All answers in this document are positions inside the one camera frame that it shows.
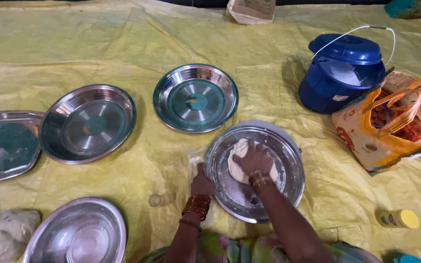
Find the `white handle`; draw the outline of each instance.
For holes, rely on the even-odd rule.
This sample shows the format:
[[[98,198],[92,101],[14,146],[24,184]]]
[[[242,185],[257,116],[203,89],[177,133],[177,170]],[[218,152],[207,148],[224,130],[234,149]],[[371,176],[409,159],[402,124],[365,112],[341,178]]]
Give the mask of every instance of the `white handle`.
[[[343,34],[342,36],[340,36],[340,37],[338,37],[338,38],[336,38],[336,39],[332,40],[332,41],[331,41],[331,42],[329,42],[329,43],[327,43],[325,46],[323,46],[321,49],[319,49],[316,53],[314,53],[314,56],[311,58],[311,60],[313,60],[313,58],[314,58],[314,57],[316,57],[316,55],[318,55],[318,53],[319,53],[321,50],[323,50],[323,48],[325,48],[326,46],[330,45],[332,42],[336,41],[337,39],[342,38],[343,36],[345,36],[345,35],[347,35],[347,34],[350,34],[350,33],[354,32],[355,30],[359,30],[360,28],[376,28],[376,29],[385,29],[385,30],[389,30],[389,31],[391,31],[391,32],[392,32],[392,36],[394,37],[394,43],[393,43],[393,45],[392,45],[392,52],[391,52],[391,56],[389,57],[389,60],[387,61],[387,63],[386,63],[386,64],[384,64],[384,65],[386,66],[386,65],[387,65],[387,64],[391,61],[391,59],[392,59],[392,55],[394,54],[394,48],[396,47],[396,34],[394,33],[394,30],[393,30],[392,28],[383,28],[383,27],[375,27],[375,26],[361,26],[361,27],[357,27],[357,28],[355,28],[355,29],[353,29],[353,30],[351,30],[351,31],[349,31],[349,32],[347,32],[347,33],[345,33],[345,34]]]

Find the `yellow bottle cap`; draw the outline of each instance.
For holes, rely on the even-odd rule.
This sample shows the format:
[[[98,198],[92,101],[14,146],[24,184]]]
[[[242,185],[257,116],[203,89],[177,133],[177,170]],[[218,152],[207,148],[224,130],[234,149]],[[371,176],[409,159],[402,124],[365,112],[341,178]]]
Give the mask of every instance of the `yellow bottle cap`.
[[[410,210],[401,211],[401,220],[409,228],[418,228],[420,226],[420,219]]]

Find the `orange plastic bag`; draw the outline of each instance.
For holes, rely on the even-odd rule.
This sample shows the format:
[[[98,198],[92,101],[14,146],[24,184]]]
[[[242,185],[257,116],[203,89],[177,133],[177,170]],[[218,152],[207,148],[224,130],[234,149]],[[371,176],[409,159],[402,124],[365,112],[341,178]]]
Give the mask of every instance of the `orange plastic bag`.
[[[421,156],[421,141],[412,142],[392,135],[411,123],[421,112],[421,92],[415,90],[420,86],[421,80],[415,79],[401,91],[375,101],[381,93],[381,88],[378,88],[357,103],[332,114],[337,133],[371,176]],[[401,98],[411,95],[415,99],[410,105],[394,105]],[[402,114],[377,129],[371,125],[371,110],[384,103],[389,109],[401,111]]]

